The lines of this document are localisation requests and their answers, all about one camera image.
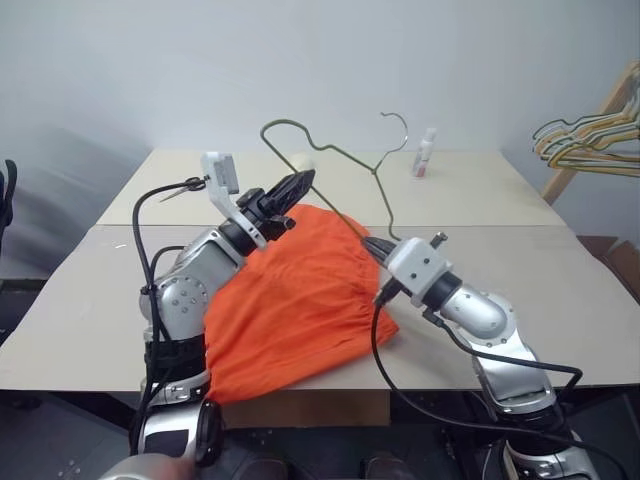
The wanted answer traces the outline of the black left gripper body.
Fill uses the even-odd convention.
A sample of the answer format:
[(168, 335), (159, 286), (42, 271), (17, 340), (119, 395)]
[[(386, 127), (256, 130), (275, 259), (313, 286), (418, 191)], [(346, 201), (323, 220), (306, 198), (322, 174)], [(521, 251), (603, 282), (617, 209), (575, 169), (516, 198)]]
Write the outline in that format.
[(245, 192), (237, 200), (237, 206), (266, 240), (277, 240), (295, 227), (295, 220), (287, 213), (268, 212), (267, 192), (261, 188)]

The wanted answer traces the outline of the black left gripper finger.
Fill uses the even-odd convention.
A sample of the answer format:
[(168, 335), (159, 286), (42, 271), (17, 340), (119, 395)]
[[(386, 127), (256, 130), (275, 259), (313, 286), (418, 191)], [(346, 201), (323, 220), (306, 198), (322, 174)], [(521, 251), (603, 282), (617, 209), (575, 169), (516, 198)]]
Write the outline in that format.
[(267, 192), (269, 213), (287, 213), (311, 189), (312, 184), (304, 180), (283, 180)]
[(275, 201), (300, 201), (313, 186), (314, 169), (292, 173), (284, 177), (272, 188)]

